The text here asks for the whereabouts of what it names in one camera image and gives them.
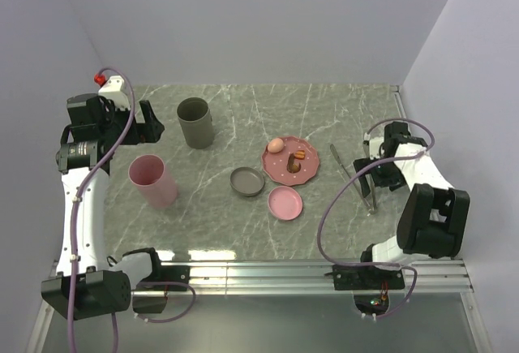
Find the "metal tongs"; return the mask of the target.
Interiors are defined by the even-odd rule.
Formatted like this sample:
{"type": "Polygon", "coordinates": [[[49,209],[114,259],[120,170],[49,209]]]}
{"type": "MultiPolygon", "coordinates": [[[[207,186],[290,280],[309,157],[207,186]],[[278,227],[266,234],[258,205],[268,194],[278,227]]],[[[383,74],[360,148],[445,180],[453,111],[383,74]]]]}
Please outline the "metal tongs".
{"type": "MultiPolygon", "coordinates": [[[[341,167],[341,169],[345,172],[348,179],[352,179],[353,175],[348,171],[348,169],[342,162],[341,157],[340,157],[335,145],[330,144],[329,148],[330,148],[333,158],[335,159],[337,164],[341,167]]],[[[354,180],[354,182],[352,183],[352,186],[354,187],[354,190],[358,193],[358,196],[360,197],[361,201],[366,206],[367,212],[372,215],[376,214],[377,213],[376,201],[373,200],[371,203],[368,201],[367,197],[362,193],[362,185],[360,184],[360,182],[358,180],[354,180]]]]}

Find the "pink round lid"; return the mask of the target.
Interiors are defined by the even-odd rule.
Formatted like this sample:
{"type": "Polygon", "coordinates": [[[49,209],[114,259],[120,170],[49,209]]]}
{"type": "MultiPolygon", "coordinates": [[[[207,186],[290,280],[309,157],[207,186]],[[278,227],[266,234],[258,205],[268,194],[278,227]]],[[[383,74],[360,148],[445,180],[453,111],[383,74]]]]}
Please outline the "pink round lid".
{"type": "Polygon", "coordinates": [[[275,187],[268,194],[268,210],[278,220],[292,221],[302,209],[302,197],[292,187],[275,187]]]}

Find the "brown egg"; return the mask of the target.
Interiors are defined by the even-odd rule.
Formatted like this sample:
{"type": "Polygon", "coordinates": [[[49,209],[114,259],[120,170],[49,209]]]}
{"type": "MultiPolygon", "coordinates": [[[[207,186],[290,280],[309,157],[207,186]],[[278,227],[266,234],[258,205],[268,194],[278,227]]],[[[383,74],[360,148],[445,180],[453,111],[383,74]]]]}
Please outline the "brown egg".
{"type": "Polygon", "coordinates": [[[279,153],[284,147],[284,140],[282,138],[275,138],[268,143],[267,150],[269,153],[279,153]]]}

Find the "grey round lid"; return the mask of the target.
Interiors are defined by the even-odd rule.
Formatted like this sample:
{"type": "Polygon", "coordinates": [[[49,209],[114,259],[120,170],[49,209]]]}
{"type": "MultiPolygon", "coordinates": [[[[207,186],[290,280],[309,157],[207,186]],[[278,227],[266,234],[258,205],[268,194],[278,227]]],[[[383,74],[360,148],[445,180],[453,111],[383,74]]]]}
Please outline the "grey round lid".
{"type": "Polygon", "coordinates": [[[264,176],[254,168],[243,166],[234,169],[230,175],[230,186],[240,196],[259,195],[264,188],[264,176]]]}

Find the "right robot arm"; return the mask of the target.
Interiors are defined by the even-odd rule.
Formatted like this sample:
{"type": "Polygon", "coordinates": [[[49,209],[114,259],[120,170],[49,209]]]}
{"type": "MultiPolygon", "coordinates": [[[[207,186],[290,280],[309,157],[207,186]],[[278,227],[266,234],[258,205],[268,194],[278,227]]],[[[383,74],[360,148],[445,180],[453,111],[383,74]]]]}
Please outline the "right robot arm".
{"type": "Polygon", "coordinates": [[[376,204],[375,189],[410,191],[396,234],[370,245],[361,255],[358,279],[374,288],[392,265],[410,265],[416,260],[453,258],[461,250],[470,208],[470,195],[456,189],[440,173],[430,151],[434,137],[411,134],[411,120],[385,120],[384,133],[374,137],[367,131],[362,145],[365,156],[353,165],[362,198],[376,204]]]}

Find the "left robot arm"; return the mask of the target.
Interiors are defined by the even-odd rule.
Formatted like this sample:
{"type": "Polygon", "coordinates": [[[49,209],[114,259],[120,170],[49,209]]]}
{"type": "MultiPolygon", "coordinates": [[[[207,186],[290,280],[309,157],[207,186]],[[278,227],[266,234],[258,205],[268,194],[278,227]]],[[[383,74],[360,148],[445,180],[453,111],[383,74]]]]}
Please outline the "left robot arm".
{"type": "Polygon", "coordinates": [[[66,103],[70,122],[56,154],[65,198],[62,252],[55,277],[41,283],[41,296],[69,321],[125,311],[139,284],[154,290],[164,280],[154,248],[127,252],[115,265],[105,252],[105,196],[116,143],[156,143],[165,130],[149,101],[139,105],[143,123],[132,109],[96,93],[66,103]]]}

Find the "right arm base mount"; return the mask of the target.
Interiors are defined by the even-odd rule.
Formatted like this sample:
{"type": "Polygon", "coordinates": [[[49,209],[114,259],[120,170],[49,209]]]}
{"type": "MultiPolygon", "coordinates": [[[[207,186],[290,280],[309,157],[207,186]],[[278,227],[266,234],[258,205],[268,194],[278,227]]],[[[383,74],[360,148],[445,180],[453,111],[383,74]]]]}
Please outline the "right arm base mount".
{"type": "Polygon", "coordinates": [[[332,278],[335,291],[353,291],[354,305],[365,316],[386,314],[390,307],[389,291],[405,288],[400,270],[375,266],[351,268],[334,265],[325,276],[332,278]]]}

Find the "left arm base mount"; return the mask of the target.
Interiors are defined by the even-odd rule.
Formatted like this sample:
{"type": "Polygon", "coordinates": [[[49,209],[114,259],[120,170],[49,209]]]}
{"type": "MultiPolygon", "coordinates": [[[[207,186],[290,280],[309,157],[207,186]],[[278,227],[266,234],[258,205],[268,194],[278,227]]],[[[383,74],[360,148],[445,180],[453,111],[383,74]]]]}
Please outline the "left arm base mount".
{"type": "Polygon", "coordinates": [[[188,265],[161,265],[158,275],[145,278],[137,285],[132,299],[133,311],[139,315],[162,314],[173,294],[192,294],[187,287],[190,277],[188,265]]]}

